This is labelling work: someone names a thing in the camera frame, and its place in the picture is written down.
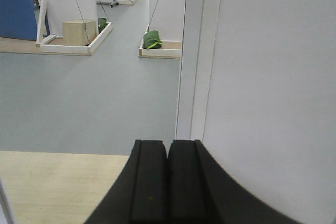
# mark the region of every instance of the raised platform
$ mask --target raised platform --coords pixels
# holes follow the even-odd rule
[[[66,46],[64,40],[54,39],[47,44],[41,44],[41,52],[65,55],[92,56],[107,36],[112,32],[113,25],[108,22],[105,29],[88,46]]]
[[[135,5],[138,0],[117,0],[119,5]]]
[[[144,49],[143,40],[139,46],[139,57],[142,58],[162,58],[162,59],[180,59],[182,55],[182,43],[180,41],[162,41],[162,48]]]

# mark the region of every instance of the light wooden floor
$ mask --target light wooden floor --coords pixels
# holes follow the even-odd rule
[[[0,176],[17,224],[81,224],[128,156],[0,151]]]

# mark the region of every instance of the green bag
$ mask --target green bag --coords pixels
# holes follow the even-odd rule
[[[161,48],[162,41],[160,41],[158,31],[149,31],[143,36],[143,48],[152,49],[152,48]]]
[[[103,31],[106,26],[107,26],[106,18],[98,18],[99,33],[101,33],[101,31]]]

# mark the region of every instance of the black rubber pad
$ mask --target black rubber pad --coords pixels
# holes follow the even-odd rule
[[[142,141],[132,224],[167,222],[167,154],[162,141]]]
[[[169,150],[168,164],[170,222],[206,224],[195,143],[175,140]]]
[[[234,181],[196,140],[205,189],[205,202],[213,224],[298,224],[253,196]]]
[[[136,140],[118,179],[85,224],[129,224],[140,150],[141,140]]]

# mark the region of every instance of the wooden border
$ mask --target wooden border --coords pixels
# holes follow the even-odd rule
[[[138,0],[117,0],[119,5],[135,5]]]
[[[112,23],[107,23],[105,29],[86,47],[42,44],[40,45],[40,49],[42,52],[55,54],[92,56],[107,36],[113,31]]]
[[[177,47],[181,47],[180,49],[170,49],[170,48],[158,48],[158,49],[144,49],[143,39],[141,40],[141,44],[139,46],[139,57],[140,58],[161,58],[161,59],[180,59],[182,55],[182,43],[180,41],[169,41],[163,40],[163,47],[165,44],[175,44]]]

